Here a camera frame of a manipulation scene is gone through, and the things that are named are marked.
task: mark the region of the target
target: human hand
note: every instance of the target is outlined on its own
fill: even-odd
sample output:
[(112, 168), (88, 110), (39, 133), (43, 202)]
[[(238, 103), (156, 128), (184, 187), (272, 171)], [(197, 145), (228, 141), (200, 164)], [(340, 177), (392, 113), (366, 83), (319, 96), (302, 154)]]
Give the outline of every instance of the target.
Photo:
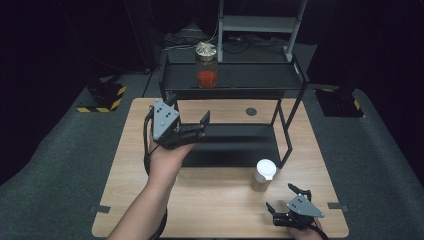
[(175, 149), (165, 149), (153, 141), (151, 134), (149, 136), (151, 162), (148, 183), (150, 185), (173, 186), (185, 156), (193, 149), (195, 144), (188, 144)]
[[(315, 225), (322, 230), (321, 223), (315, 218), (313, 225)], [(287, 232), (295, 240), (322, 240), (322, 237), (312, 229), (299, 230), (297, 228), (287, 227)]]

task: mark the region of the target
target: human arm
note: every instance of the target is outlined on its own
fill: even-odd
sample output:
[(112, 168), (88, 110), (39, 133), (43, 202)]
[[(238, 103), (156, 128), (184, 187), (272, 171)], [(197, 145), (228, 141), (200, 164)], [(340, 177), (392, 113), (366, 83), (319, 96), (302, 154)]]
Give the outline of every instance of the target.
[[(314, 221), (314, 225), (322, 230), (321, 223), (316, 218)], [(318, 234), (318, 232), (309, 228), (305, 230), (299, 230), (297, 228), (287, 227), (287, 232), (295, 240), (322, 240), (322, 237)]]
[(160, 226), (184, 157), (193, 144), (173, 150), (157, 147), (150, 139), (150, 173), (147, 184), (130, 205), (108, 239), (148, 239)]

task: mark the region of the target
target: wooden table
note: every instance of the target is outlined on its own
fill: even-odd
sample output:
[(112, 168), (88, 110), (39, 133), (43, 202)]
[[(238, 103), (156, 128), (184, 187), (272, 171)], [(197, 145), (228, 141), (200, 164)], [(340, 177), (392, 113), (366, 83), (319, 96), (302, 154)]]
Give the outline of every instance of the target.
[[(183, 123), (198, 122), (211, 111), (213, 123), (269, 123), (277, 101), (273, 100), (196, 100), (179, 101)], [(283, 100), (283, 110), (291, 109), (294, 100)], [(147, 182), (143, 166), (143, 121), (154, 99), (135, 99), (132, 103), (116, 152), (101, 206), (109, 213), (98, 212), (92, 233), (106, 237)], [(256, 116), (248, 116), (247, 108)], [(274, 124), (280, 155), (287, 150), (281, 122)], [(208, 167), (182, 168), (168, 205), (168, 222), (162, 237), (179, 238), (285, 238), (285, 228), (275, 227), (265, 202), (277, 212), (287, 212), (286, 202), (295, 197), (287, 183), (312, 191), (312, 202), (326, 215), (320, 219), (329, 237), (349, 233), (342, 210), (329, 209), (337, 203), (314, 132), (303, 104), (290, 127), (293, 153), (279, 170), (266, 192), (250, 187), (254, 168)]]

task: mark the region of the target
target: black clamp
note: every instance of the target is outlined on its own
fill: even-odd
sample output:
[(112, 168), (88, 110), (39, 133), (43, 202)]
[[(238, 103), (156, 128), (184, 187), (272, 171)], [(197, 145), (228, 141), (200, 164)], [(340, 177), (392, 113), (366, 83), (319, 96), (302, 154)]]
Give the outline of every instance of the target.
[(210, 111), (200, 120), (199, 124), (181, 124), (180, 113), (172, 106), (177, 102), (174, 94), (166, 101), (155, 100), (144, 120), (144, 167), (147, 174), (150, 170), (150, 154), (147, 139), (147, 127), (153, 120), (151, 133), (155, 143), (166, 149), (174, 149), (183, 145), (205, 140), (205, 128), (210, 122)]
[(309, 228), (317, 231), (324, 240), (328, 239), (327, 235), (321, 229), (313, 225), (315, 217), (323, 218), (325, 215), (312, 204), (311, 191), (299, 189), (291, 183), (289, 183), (288, 186), (297, 195), (287, 203), (289, 212), (277, 213), (269, 203), (266, 203), (268, 211), (272, 214), (274, 225), (297, 228), (300, 230)]

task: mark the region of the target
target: dark background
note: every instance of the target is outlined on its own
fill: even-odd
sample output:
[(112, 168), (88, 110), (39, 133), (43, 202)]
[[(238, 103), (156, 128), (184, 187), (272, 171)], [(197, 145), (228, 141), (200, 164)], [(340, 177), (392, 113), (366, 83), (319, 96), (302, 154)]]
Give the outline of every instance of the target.
[[(0, 184), (25, 166), (90, 76), (154, 68), (152, 53), (143, 51), (154, 47), (148, 41), (154, 34), (141, 25), (166, 33), (178, 30), (171, 22), (183, 25), (188, 15), (205, 32), (214, 27), (216, 10), (204, 1), (157, 1), (143, 5), (147, 15), (125, 4), (141, 2), (0, 1)], [(297, 11), (299, 1), (227, 3), (228, 14), (285, 16)], [(297, 38), (318, 44), (308, 69), (313, 83), (338, 86), (352, 73), (359, 76), (357, 88), (369, 96), (421, 182), (423, 12), (420, 0), (309, 0)]]

